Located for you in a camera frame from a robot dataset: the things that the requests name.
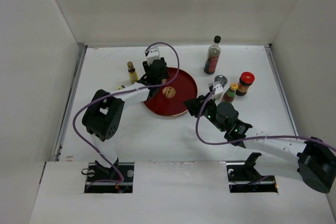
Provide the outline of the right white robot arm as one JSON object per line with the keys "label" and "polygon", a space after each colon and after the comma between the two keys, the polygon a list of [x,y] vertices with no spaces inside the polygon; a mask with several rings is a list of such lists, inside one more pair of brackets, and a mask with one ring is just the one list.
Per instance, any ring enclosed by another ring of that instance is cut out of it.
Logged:
{"label": "right white robot arm", "polygon": [[316,137],[269,135],[240,120],[232,104],[216,104],[211,94],[186,100],[184,105],[197,121],[204,117],[224,133],[223,142],[201,139],[203,144],[252,150],[243,172],[253,183],[276,175],[302,181],[323,194],[330,192],[335,181],[335,147]]}

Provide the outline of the small yellow-label oil bottle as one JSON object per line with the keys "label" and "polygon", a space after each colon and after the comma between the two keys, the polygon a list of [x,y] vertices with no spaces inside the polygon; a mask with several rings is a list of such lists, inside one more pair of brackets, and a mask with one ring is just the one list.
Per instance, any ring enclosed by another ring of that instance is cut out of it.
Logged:
{"label": "small yellow-label oil bottle", "polygon": [[128,67],[130,82],[136,83],[138,81],[138,75],[133,65],[133,62],[132,61],[127,62],[127,67]]}

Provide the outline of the yellow-lid spice shaker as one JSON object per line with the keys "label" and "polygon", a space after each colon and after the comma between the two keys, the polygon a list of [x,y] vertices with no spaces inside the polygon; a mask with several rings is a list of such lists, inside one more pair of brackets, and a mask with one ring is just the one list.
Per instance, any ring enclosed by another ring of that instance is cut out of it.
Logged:
{"label": "yellow-lid spice shaker", "polygon": [[124,89],[124,88],[125,88],[124,85],[120,85],[120,86],[117,87],[118,90],[122,90],[122,89]]}

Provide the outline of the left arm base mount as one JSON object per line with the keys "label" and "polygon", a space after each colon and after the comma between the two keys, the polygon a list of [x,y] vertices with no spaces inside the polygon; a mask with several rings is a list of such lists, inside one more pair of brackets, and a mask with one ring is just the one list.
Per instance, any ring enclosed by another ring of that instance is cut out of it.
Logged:
{"label": "left arm base mount", "polygon": [[123,175],[123,182],[120,175],[112,168],[102,166],[98,161],[89,163],[87,168],[82,169],[81,174],[85,176],[85,193],[89,194],[130,194],[133,192],[134,163],[115,164]]}

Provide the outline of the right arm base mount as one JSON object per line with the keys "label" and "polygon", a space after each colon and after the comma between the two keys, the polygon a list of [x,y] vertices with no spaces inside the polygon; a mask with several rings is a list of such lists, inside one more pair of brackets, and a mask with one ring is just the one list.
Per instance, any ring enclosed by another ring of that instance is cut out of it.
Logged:
{"label": "right arm base mount", "polygon": [[231,193],[277,193],[275,176],[260,175],[255,169],[261,153],[252,153],[245,161],[226,163],[228,186]]}

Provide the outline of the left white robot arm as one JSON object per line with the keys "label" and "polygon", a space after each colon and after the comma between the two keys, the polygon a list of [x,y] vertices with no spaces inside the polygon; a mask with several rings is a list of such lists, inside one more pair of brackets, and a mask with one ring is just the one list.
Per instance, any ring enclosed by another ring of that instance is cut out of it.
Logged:
{"label": "left white robot arm", "polygon": [[169,78],[167,63],[163,57],[155,56],[143,62],[145,74],[133,85],[115,93],[98,90],[92,101],[82,110],[82,124],[92,136],[93,141],[85,139],[107,163],[100,168],[100,175],[106,181],[122,182],[124,176],[118,169],[119,160],[114,151],[110,157],[103,152],[103,143],[112,138],[118,130],[122,112],[135,104],[151,100]]}

